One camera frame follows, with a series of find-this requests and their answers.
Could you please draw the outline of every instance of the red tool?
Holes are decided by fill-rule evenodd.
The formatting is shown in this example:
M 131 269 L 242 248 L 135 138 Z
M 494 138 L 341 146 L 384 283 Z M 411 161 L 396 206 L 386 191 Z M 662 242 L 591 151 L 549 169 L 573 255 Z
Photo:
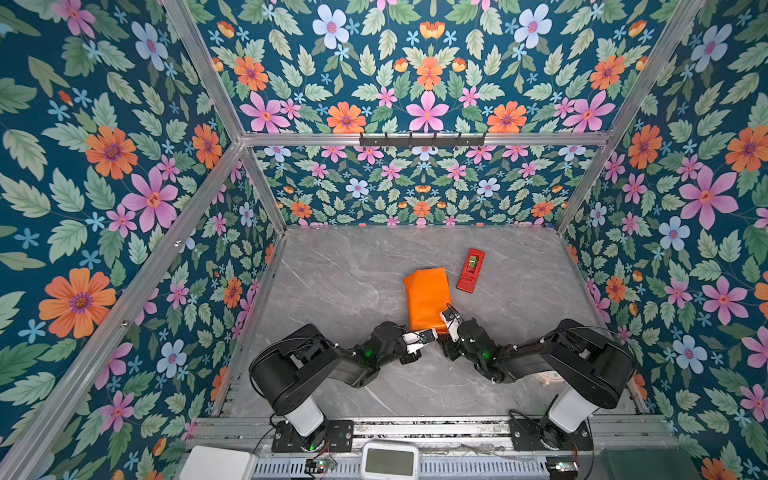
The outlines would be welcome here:
M 480 276 L 480 269 L 482 268 L 484 258 L 485 252 L 475 250 L 474 248 L 469 249 L 469 254 L 467 254 L 467 260 L 464 262 L 464 269 L 458 279 L 456 288 L 465 292 L 475 292 L 475 284 L 478 281 L 478 276 Z

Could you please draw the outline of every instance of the black mounting plate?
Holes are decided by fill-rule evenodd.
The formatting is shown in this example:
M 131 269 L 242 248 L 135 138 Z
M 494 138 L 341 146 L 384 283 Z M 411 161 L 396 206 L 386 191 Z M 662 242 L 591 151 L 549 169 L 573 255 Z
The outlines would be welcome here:
M 326 434 L 330 437 L 331 452 L 351 452 L 355 437 L 355 422 L 352 420 L 329 420 Z M 272 442 L 273 453 L 301 453 L 301 437 L 288 422 L 279 422 Z
M 515 451 L 553 450 L 552 447 L 546 445 L 539 437 L 537 422 L 515 417 L 514 419 L 508 420 L 508 423 Z M 578 429 L 571 434 L 570 438 L 566 438 L 563 441 L 562 450 L 572 452 L 574 450 L 574 444 L 579 452 L 590 451 L 594 448 L 592 436 L 589 435 L 586 422 L 582 422 L 581 425 L 578 426 Z

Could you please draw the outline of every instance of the gray lcd screen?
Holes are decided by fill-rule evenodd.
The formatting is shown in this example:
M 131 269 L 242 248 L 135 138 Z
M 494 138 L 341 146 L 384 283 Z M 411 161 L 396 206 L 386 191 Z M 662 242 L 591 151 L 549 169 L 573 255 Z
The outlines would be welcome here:
M 413 475 L 413 452 L 369 449 L 366 471 L 409 477 Z

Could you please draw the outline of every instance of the orange pouch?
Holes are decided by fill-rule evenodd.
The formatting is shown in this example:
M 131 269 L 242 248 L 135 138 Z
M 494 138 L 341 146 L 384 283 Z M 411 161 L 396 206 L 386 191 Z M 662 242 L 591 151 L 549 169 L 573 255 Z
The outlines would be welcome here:
M 411 330 L 436 329 L 447 333 L 440 313 L 451 303 L 448 276 L 444 268 L 417 270 L 402 281 L 406 285 L 408 313 L 411 316 Z

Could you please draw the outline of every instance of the marble surface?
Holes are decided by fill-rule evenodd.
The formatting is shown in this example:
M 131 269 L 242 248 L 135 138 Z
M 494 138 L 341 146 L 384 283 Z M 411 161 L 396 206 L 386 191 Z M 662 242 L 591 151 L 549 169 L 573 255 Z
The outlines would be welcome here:
M 473 294 L 455 288 L 470 247 L 485 252 Z M 544 334 L 566 317 L 598 325 L 570 262 L 549 228 L 291 230 L 248 358 L 307 323 L 349 347 L 382 321 L 407 324 L 402 279 L 437 266 L 448 273 L 455 308 L 466 319 L 475 317 L 500 345 Z M 435 343 L 422 349 L 415 363 L 385 366 L 361 389 L 327 379 L 315 399 L 330 417 L 505 415 L 510 408 L 540 415 L 562 389 L 563 384 L 543 386 L 532 376 L 494 385 L 468 361 L 450 362 Z M 230 417 L 272 412 L 247 380 L 230 397 Z M 611 412 L 634 413 L 626 390 Z

